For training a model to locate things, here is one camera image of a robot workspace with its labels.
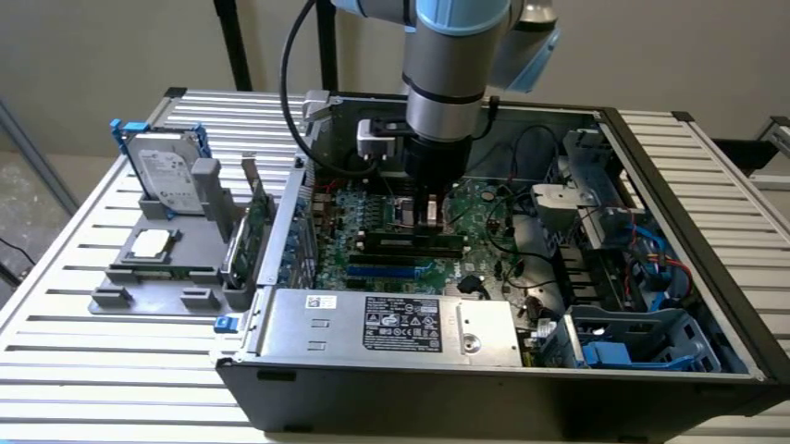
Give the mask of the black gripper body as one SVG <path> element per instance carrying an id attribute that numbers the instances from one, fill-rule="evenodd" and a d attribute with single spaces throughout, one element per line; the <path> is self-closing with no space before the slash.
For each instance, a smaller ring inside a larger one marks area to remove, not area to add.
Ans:
<path id="1" fill-rule="evenodd" d="M 425 194 L 443 194 L 467 170 L 472 138 L 437 142 L 420 136 L 404 141 L 403 169 Z"/>

